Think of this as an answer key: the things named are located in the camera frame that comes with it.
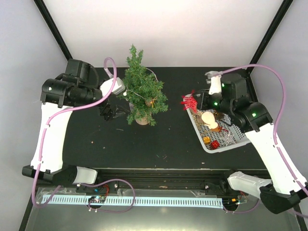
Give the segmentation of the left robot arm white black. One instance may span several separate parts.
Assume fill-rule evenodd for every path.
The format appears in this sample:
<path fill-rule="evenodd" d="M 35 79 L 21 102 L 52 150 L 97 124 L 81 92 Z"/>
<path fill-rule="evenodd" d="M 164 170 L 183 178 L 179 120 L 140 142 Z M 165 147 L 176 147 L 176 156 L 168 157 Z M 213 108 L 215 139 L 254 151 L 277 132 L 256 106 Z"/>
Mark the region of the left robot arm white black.
<path fill-rule="evenodd" d="M 103 188 L 103 179 L 95 169 L 63 163 L 63 147 L 68 122 L 73 111 L 97 106 L 105 120 L 119 117 L 121 110 L 108 103 L 111 94 L 125 91 L 123 81 L 117 75 L 114 60 L 111 72 L 104 70 L 108 77 L 103 81 L 89 84 L 90 72 L 97 76 L 96 69 L 89 63 L 70 59 L 64 73 L 47 79 L 41 88 L 41 125 L 38 143 L 31 163 L 22 168 L 22 175 L 43 180 L 54 185 L 70 186 L 86 184 L 92 192 Z"/>

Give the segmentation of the small green christmas tree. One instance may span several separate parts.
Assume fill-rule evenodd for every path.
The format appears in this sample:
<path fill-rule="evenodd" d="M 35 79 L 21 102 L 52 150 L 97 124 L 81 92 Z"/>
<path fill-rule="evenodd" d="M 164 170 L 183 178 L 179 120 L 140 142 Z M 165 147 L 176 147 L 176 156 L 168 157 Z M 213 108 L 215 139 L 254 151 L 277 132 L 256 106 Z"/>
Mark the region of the small green christmas tree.
<path fill-rule="evenodd" d="M 128 124 L 144 121 L 150 126 L 155 126 L 156 120 L 153 115 L 168 110 L 167 96 L 162 92 L 164 83 L 157 79 L 155 73 L 142 65 L 142 59 L 143 50 L 137 50 L 134 45 L 131 45 L 126 59 L 128 68 L 123 78 L 126 94 L 121 94 L 120 98 L 132 105 L 130 114 L 127 116 Z M 156 98 L 153 108 L 145 103 L 147 99 L 152 98 Z"/>

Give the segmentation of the white plastic basket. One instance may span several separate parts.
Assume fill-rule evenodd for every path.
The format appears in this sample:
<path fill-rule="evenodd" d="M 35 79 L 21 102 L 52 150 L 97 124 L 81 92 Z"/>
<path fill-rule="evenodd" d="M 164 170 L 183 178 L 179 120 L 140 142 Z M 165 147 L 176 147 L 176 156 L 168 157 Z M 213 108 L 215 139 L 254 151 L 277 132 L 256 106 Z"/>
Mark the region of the white plastic basket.
<path fill-rule="evenodd" d="M 244 133 L 240 131 L 240 129 L 231 123 L 231 118 L 225 114 L 225 117 L 223 120 L 218 120 L 218 125 L 221 128 L 220 131 L 212 131 L 208 128 L 205 124 L 201 124 L 198 122 L 197 118 L 198 116 L 201 116 L 202 113 L 204 113 L 204 110 L 197 110 L 197 114 L 194 114 L 188 110 L 186 110 L 188 113 L 188 116 L 192 122 L 192 126 L 196 132 L 196 135 L 201 143 L 202 148 L 210 154 L 213 153 L 220 153 L 224 151 L 228 151 L 234 148 L 239 148 L 241 146 L 247 145 L 250 143 L 250 140 L 245 136 Z M 230 132 L 234 135 L 234 140 L 236 141 L 236 144 L 225 146 L 225 142 L 220 138 L 224 135 L 224 132 Z M 209 145 L 205 145 L 203 142 L 203 137 L 209 136 L 211 139 L 211 142 L 214 140 L 217 140 L 220 143 L 220 146 L 212 150 Z"/>

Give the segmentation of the red foil star ornament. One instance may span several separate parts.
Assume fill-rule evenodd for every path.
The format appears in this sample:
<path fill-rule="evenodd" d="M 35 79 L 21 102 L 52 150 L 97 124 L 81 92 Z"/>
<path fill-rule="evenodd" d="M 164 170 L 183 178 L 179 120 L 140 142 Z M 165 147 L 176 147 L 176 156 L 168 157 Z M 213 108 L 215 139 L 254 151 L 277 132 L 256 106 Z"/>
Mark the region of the red foil star ornament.
<path fill-rule="evenodd" d="M 183 110 L 188 110 L 194 114 L 197 114 L 197 100 L 193 96 L 194 90 L 189 95 L 182 96 Z"/>

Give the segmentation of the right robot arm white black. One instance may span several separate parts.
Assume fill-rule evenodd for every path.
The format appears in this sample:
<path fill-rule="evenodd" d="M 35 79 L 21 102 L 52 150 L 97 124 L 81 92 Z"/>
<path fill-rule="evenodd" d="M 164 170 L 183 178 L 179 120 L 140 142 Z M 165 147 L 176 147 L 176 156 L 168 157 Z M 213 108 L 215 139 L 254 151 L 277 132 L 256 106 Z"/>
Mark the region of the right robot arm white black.
<path fill-rule="evenodd" d="M 292 209 L 308 196 L 308 181 L 297 170 L 277 136 L 277 121 L 266 107 L 250 100 L 246 80 L 239 74 L 224 75 L 210 71 L 206 74 L 208 89 L 191 95 L 193 105 L 189 109 L 200 141 L 215 132 L 226 146 L 235 140 L 229 127 L 218 123 L 218 114 L 229 117 L 230 125 L 239 128 L 252 143 L 263 161 L 270 178 L 262 179 L 232 171 L 219 181 L 224 194 L 242 191 L 258 198 L 272 213 Z"/>

